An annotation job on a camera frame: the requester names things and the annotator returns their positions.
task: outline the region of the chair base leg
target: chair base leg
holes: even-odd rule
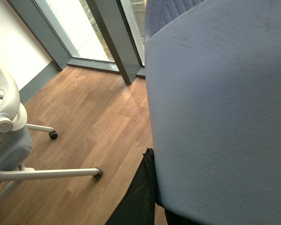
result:
[[[33,125],[33,124],[26,124],[26,126],[27,126],[27,128],[29,130],[48,132],[49,133],[49,137],[52,140],[55,140],[58,137],[57,132],[52,127],[44,127],[44,126],[38,126],[38,125]]]

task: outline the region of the black fabric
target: black fabric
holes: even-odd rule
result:
[[[106,225],[153,225],[155,216],[154,152],[147,149],[131,184]]]
[[[164,209],[168,225],[203,225]]]

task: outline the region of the office chair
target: office chair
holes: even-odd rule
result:
[[[100,179],[103,172],[99,168],[40,170],[26,168],[24,159],[32,150],[29,130],[48,132],[51,139],[58,137],[52,127],[26,124],[27,113],[20,103],[20,95],[14,79],[0,70],[0,183],[8,185],[0,192],[0,203],[24,180],[62,178],[92,175]]]
[[[146,9],[158,202],[185,224],[281,225],[281,0],[205,0],[167,21],[175,2]]]

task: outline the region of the chair backrest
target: chair backrest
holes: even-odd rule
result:
[[[146,26],[160,202],[210,225],[281,225],[281,0],[206,0]]]

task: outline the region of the gray baseboard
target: gray baseboard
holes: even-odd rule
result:
[[[21,103],[27,103],[58,72],[54,62],[50,62],[38,75],[20,90]]]

